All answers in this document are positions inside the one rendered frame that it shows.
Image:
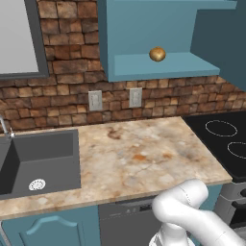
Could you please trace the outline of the dark grey sink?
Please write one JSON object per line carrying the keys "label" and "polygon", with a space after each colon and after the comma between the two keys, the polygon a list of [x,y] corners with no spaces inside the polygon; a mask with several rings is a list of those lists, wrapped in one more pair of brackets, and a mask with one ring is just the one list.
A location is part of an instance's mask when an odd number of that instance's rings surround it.
{"label": "dark grey sink", "polygon": [[0,200],[80,187],[77,130],[0,137]]}

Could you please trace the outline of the blue cabinet door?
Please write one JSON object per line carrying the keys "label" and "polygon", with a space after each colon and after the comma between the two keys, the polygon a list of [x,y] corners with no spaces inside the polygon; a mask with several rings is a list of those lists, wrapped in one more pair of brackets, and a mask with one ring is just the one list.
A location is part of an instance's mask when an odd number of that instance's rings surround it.
{"label": "blue cabinet door", "polygon": [[220,69],[219,76],[246,92],[246,0],[232,10],[199,10],[191,52]]}

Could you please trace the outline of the blue base cupboard door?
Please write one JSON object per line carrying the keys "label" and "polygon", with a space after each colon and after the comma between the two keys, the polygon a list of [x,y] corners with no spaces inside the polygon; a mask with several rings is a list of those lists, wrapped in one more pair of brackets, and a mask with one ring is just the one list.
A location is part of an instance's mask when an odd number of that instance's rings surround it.
{"label": "blue base cupboard door", "polygon": [[101,246],[98,207],[5,220],[12,246]]}

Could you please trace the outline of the grey wall socket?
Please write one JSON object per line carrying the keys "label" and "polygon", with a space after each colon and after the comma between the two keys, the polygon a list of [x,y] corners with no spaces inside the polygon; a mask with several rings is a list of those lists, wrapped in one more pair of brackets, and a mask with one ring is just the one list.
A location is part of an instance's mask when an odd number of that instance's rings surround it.
{"label": "grey wall socket", "polygon": [[102,91],[94,90],[88,93],[88,102],[90,111],[101,111],[102,106]]}
{"label": "grey wall socket", "polygon": [[140,108],[142,102],[142,88],[131,88],[130,89],[130,98],[129,98],[129,107],[130,108]]}

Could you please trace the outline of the grey oven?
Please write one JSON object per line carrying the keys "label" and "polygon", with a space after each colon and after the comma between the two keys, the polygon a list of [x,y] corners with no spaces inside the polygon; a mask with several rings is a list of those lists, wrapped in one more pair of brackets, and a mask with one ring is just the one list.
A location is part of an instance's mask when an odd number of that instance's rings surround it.
{"label": "grey oven", "polygon": [[237,233],[246,232],[246,183],[224,184],[213,211]]}

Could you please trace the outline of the black hob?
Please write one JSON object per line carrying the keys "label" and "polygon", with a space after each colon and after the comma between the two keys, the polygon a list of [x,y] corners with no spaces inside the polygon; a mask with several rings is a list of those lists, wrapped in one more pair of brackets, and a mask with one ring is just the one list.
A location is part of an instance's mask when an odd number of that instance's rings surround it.
{"label": "black hob", "polygon": [[235,183],[246,182],[246,111],[183,117]]}

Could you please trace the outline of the grey dishwasher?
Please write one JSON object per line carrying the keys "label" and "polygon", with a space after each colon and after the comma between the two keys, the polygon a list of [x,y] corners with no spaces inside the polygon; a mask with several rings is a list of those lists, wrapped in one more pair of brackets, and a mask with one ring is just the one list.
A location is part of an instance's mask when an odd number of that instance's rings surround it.
{"label": "grey dishwasher", "polygon": [[153,200],[149,196],[99,205],[101,246],[149,246],[160,229]]}

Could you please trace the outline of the blue wall cabinet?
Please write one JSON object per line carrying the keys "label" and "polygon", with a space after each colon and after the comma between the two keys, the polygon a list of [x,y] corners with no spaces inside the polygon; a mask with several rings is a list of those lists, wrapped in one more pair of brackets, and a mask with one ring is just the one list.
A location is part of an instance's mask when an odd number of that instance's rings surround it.
{"label": "blue wall cabinet", "polygon": [[[100,62],[110,82],[217,75],[191,52],[199,10],[232,10],[228,0],[97,0]],[[163,61],[149,52],[160,46]]]}

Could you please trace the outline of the brown potato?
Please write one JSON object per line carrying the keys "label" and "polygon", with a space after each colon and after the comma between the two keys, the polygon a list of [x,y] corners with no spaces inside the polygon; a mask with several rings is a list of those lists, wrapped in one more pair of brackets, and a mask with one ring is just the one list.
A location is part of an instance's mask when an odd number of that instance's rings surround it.
{"label": "brown potato", "polygon": [[154,62],[163,61],[165,59],[165,56],[166,56],[165,50],[160,46],[152,48],[149,52],[149,57]]}

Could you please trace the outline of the silver tap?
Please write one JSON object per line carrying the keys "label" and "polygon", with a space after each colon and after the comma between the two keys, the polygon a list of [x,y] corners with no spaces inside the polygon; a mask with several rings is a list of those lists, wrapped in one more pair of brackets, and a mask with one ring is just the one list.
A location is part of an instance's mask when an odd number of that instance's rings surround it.
{"label": "silver tap", "polygon": [[10,131],[8,131],[2,115],[0,115],[0,123],[1,123],[1,126],[2,126],[2,129],[3,129],[3,132],[4,132],[5,137],[6,138],[14,138],[15,137],[15,134],[12,131],[12,128],[11,128]]}

